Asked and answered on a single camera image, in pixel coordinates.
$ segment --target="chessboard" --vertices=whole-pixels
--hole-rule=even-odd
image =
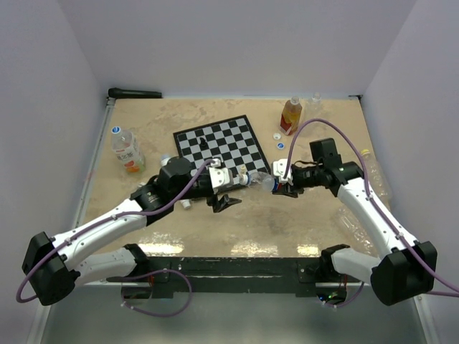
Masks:
[[[209,158],[219,158],[231,170],[235,186],[239,184],[237,174],[242,165],[248,173],[271,173],[246,115],[179,131],[174,133],[174,140],[179,156],[191,162],[192,176]]]

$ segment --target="bottle of orange liquid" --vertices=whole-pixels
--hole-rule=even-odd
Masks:
[[[133,173],[145,170],[145,156],[131,131],[113,127],[111,145],[116,158],[123,164],[127,172]]]
[[[303,107],[300,104],[300,98],[298,96],[292,97],[287,100],[280,116],[280,130],[286,134],[291,135],[298,129],[300,123],[300,116]]]

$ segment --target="brown bottle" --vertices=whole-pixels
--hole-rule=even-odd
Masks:
[[[298,96],[287,100],[280,116],[280,130],[284,134],[291,135],[298,129],[302,109]]]

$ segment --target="wooden table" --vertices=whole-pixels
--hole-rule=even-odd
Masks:
[[[118,100],[107,129],[96,171],[85,221],[114,208],[129,197],[137,185],[160,169],[164,153],[176,154],[172,133],[198,125],[247,115],[266,158],[271,163],[286,158],[292,136],[284,136],[284,150],[278,150],[273,133],[278,133],[285,99],[162,99]],[[311,118],[306,108],[302,121]],[[319,117],[330,120],[361,150],[372,145],[358,100],[323,100]],[[119,125],[132,130],[146,155],[142,174],[127,174],[110,150],[110,128]],[[335,138],[343,161],[356,161],[350,147],[320,123],[305,128],[295,145],[293,158],[310,160],[309,142]],[[257,188],[231,192],[242,203],[213,214],[204,201],[190,210],[180,204],[172,214],[145,229],[130,233],[106,246],[108,252],[124,244],[137,243],[149,255],[204,257],[314,257],[320,250],[341,243],[364,251],[361,242],[337,228],[333,217],[341,202],[324,188],[307,190],[298,199],[271,196]]]

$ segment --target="white wall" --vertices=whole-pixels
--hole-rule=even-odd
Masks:
[[[418,0],[364,94],[394,211],[438,250],[437,271],[459,285],[459,2]],[[436,290],[442,290],[435,283]],[[459,335],[457,299],[432,297],[442,343]]]
[[[415,0],[59,0],[107,87],[363,93]]]
[[[0,80],[0,342],[25,343],[37,303],[14,299],[22,260],[72,221],[103,93],[55,0],[0,3]]]

